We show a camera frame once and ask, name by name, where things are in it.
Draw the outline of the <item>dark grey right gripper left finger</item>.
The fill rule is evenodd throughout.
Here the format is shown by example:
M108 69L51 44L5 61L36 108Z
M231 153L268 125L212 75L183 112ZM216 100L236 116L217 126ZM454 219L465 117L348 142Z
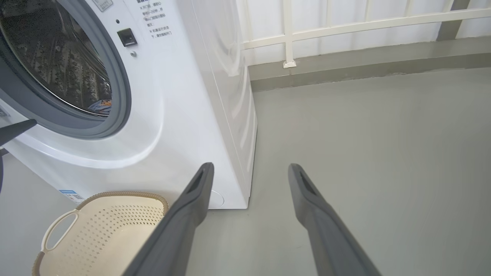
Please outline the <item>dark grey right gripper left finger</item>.
M125 276L184 276L195 229L206 218L214 178L214 165L198 168L177 201L158 223Z

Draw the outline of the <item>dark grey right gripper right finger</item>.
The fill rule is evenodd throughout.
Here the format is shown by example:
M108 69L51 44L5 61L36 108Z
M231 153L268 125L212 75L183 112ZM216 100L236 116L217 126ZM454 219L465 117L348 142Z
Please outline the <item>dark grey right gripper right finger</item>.
M319 276L380 276L342 219L299 164L288 167L293 206L308 232Z

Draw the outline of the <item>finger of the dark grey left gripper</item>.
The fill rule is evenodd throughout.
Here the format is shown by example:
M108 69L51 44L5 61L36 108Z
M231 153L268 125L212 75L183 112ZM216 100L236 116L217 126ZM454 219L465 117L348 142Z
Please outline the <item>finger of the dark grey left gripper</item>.
M18 123L10 124L0 128L0 146L4 146L12 139L18 137L20 134L28 131L32 127L37 125L35 119L29 119Z

